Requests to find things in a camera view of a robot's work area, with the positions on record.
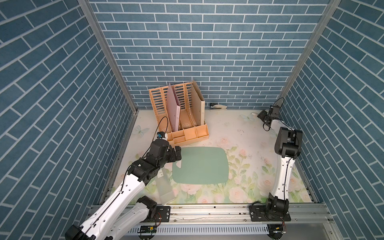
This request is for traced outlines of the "green cutting board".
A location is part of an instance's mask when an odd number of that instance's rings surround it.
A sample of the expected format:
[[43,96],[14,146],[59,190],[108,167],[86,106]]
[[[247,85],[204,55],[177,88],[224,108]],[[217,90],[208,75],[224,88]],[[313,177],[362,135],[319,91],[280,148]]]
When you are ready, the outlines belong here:
[[229,162],[222,148],[186,147],[182,159],[173,163],[173,180],[178,184],[213,185],[229,179]]

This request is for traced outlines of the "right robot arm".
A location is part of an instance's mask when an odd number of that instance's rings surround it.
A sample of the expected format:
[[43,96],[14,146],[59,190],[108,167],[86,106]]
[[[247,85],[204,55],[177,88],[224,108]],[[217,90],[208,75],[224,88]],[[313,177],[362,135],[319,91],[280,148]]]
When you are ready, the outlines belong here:
[[258,118],[270,129],[277,132],[274,150],[278,155],[275,186],[266,201],[265,216],[268,220],[285,220],[289,209],[289,184],[293,165],[302,150],[303,132],[293,129],[279,118],[280,106],[270,106]]

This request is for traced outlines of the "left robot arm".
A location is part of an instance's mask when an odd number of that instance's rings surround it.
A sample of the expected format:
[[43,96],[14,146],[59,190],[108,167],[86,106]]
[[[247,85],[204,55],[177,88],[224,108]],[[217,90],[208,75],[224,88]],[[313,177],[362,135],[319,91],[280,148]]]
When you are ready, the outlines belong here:
[[67,240],[119,240],[137,224],[146,219],[153,219],[156,215],[157,203],[147,196],[139,198],[129,212],[123,211],[132,199],[158,175],[165,164],[181,159],[181,147],[172,147],[164,139],[154,140],[145,156],[128,167],[122,183],[102,206],[80,226],[69,227],[65,238]]

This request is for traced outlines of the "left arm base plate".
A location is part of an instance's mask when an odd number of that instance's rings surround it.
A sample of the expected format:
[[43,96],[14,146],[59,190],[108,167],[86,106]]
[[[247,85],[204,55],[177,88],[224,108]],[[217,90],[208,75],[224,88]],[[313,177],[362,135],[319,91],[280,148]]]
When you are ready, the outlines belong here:
[[149,211],[149,216],[146,218],[147,223],[168,223],[171,216],[171,207],[157,206],[155,209]]

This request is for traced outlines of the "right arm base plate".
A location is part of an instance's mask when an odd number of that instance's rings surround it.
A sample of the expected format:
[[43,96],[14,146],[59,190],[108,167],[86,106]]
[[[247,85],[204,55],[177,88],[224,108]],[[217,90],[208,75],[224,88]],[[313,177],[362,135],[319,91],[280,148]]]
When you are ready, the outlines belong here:
[[249,206],[252,222],[290,222],[288,208],[267,207],[266,205]]

